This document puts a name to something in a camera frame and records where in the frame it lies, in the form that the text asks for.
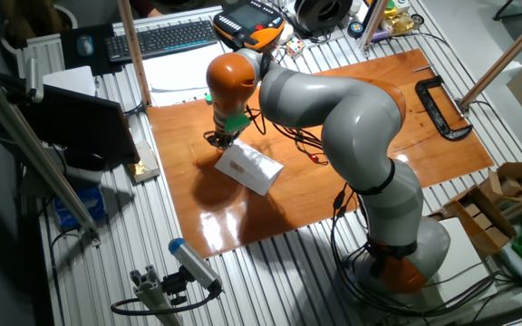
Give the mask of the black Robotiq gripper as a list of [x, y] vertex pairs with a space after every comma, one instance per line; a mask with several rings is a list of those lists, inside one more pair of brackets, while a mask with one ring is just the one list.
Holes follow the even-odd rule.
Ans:
[[229, 149], [237, 138], [236, 131], [225, 131], [216, 129], [215, 131], [207, 131], [203, 134], [203, 138], [213, 147], [221, 150]]

